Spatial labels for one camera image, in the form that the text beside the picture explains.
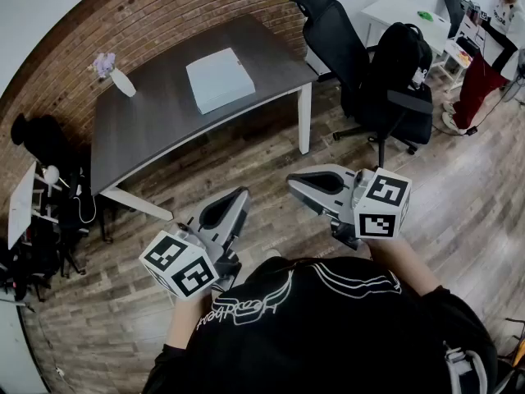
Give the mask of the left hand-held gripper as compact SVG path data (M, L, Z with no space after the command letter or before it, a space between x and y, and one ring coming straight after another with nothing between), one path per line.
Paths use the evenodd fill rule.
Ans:
M247 187L223 190L197 204L186 224L160 231L139 256L157 284L188 300L231 288L242 264L231 248L248 215Z

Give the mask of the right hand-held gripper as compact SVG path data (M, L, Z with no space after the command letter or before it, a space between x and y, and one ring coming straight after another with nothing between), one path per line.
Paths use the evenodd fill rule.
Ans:
M354 250L359 240L396 238L409 211L412 181L381 167L354 175L340 165L314 165L286 180L302 183L289 184L289 190L310 209L338 216L331 221L331 234Z

